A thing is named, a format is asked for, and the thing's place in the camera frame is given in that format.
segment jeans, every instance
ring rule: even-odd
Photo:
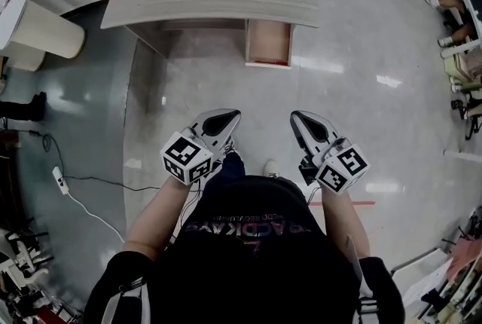
[[[230,152],[223,160],[223,166],[221,171],[214,175],[204,186],[204,194],[214,194],[218,192],[220,188],[229,185],[231,182],[237,181],[242,177],[246,176],[246,171],[244,169],[244,163],[241,157],[235,152]],[[306,198],[303,192],[300,190],[296,184],[289,179],[278,177],[276,181],[284,188],[287,188],[293,195],[299,200],[306,203]]]

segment tiled floor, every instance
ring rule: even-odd
[[[319,6],[320,28],[295,30],[290,71],[244,66],[242,31],[183,32],[169,60],[149,70],[148,86],[131,82],[131,90],[143,93],[145,112],[135,122],[127,116],[132,132],[124,162],[131,161],[124,178],[161,184],[159,150],[171,134],[201,112],[235,108],[243,114],[235,137],[248,172],[261,174],[274,158],[301,185],[302,152],[288,119],[295,109],[315,112],[371,162],[350,193],[376,202],[358,211],[373,254],[391,268],[435,246],[480,200],[481,167],[442,155],[460,134],[436,42],[445,30],[423,0],[319,0]],[[128,226],[153,196],[125,193]],[[322,223],[322,208],[312,211]]]
[[[73,19],[87,30],[79,57],[66,60],[49,55],[36,73],[8,71],[3,101],[29,102],[34,93],[47,94],[42,122],[9,121],[18,130],[51,133],[59,144],[66,175],[98,176],[122,182],[124,114],[136,38],[125,29],[101,30],[105,8]],[[41,139],[20,134],[20,191],[34,231],[48,231],[42,248],[54,260],[39,281],[67,304],[83,309],[108,260],[122,247],[116,234],[88,216],[62,195],[52,177],[59,165],[55,147],[46,154]],[[68,180],[70,192],[89,211],[125,235],[122,188],[97,181]]]

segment open drawer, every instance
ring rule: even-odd
[[[293,25],[271,20],[247,20],[246,65],[291,68]]]

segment shoulder strap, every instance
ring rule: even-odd
[[[122,298],[139,298],[142,304],[141,324],[151,324],[151,302],[149,301],[149,291],[146,283],[141,281],[134,282],[136,286],[126,292],[119,292],[112,297],[105,308],[104,316],[102,317],[102,324],[112,324],[117,307],[122,304]]]

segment white cable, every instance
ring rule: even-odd
[[[110,225],[109,223],[105,222],[105,221],[104,221],[103,219],[101,219],[98,215],[95,215],[95,214],[92,214],[91,212],[89,212],[89,210],[87,210],[87,208],[83,205],[83,203],[80,202],[80,201],[78,201],[78,200],[76,200],[75,198],[73,198],[73,196],[70,195],[70,193],[67,193],[67,195],[68,195],[74,202],[76,202],[76,203],[78,203],[79,205],[81,205],[81,206],[84,208],[85,212],[86,212],[88,215],[90,215],[91,217],[95,217],[95,218],[99,219],[99,220],[102,221],[106,226],[110,227],[110,229],[112,229],[113,231],[115,231],[116,235],[119,236],[120,240],[121,240],[123,243],[126,242],[126,241],[124,241],[124,239],[122,238],[121,234],[117,231],[116,228],[114,228],[114,227],[113,227],[112,225]]]

